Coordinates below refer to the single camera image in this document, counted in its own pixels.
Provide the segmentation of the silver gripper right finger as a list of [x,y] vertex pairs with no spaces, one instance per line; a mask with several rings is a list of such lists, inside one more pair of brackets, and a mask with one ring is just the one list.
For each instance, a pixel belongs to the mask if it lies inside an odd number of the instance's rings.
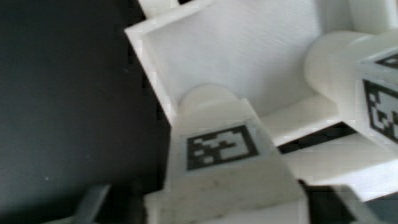
[[311,224],[386,224],[347,185],[310,185],[299,181],[310,205]]

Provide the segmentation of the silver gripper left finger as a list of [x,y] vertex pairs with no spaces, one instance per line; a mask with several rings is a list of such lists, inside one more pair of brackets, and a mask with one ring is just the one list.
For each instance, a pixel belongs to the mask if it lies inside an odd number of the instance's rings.
[[75,214],[61,219],[55,219],[43,224],[100,224],[96,217],[105,204],[111,185],[96,185],[84,195]]

